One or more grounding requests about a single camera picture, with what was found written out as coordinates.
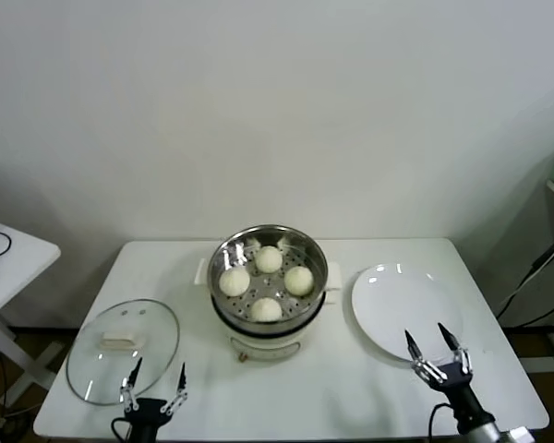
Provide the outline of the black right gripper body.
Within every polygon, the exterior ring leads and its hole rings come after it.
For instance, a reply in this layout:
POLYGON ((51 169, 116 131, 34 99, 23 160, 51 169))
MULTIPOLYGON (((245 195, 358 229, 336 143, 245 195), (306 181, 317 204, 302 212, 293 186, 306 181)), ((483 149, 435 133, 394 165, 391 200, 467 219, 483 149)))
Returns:
POLYGON ((473 376, 462 372, 458 363, 441 365, 447 379, 439 384, 437 391, 443 393, 453 409, 459 432, 470 432, 484 423, 485 411, 470 387, 473 376))

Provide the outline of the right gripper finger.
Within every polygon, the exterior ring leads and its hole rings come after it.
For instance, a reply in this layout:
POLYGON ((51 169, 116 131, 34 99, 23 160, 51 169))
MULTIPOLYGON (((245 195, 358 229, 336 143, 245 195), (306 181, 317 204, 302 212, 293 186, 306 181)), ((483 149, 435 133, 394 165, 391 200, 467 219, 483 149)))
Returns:
POLYGON ((414 372, 427 384, 442 384, 444 382, 444 373, 424 357, 415 339, 407 329, 404 331, 404 335, 407 350, 412 359, 411 367, 414 372))
POLYGON ((452 351, 452 361, 456 363, 461 373, 468 375, 471 373, 471 358, 469 352, 459 343, 458 339, 442 324, 438 323, 443 340, 452 351))

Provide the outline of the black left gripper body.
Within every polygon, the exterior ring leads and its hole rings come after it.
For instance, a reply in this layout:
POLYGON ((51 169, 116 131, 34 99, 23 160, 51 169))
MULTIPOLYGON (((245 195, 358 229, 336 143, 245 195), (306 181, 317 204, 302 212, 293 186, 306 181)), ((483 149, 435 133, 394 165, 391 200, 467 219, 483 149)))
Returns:
POLYGON ((168 414, 167 401, 140 398, 135 403, 137 410, 129 407, 124 418, 130 425, 128 443, 155 443, 158 431, 167 425, 172 415, 168 414))

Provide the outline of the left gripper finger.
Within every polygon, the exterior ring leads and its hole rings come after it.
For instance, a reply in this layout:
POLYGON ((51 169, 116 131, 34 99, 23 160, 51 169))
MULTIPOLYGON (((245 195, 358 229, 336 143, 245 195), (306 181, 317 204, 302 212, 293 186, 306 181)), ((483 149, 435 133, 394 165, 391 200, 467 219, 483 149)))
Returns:
POLYGON ((129 377, 122 383, 120 388, 120 397, 125 411, 137 411, 139 409, 137 397, 134 394, 135 384, 142 364, 142 358, 139 358, 136 366, 130 372, 129 377))
POLYGON ((187 401, 187 375, 186 364, 182 364, 174 397, 160 410, 161 413, 174 413, 187 401))

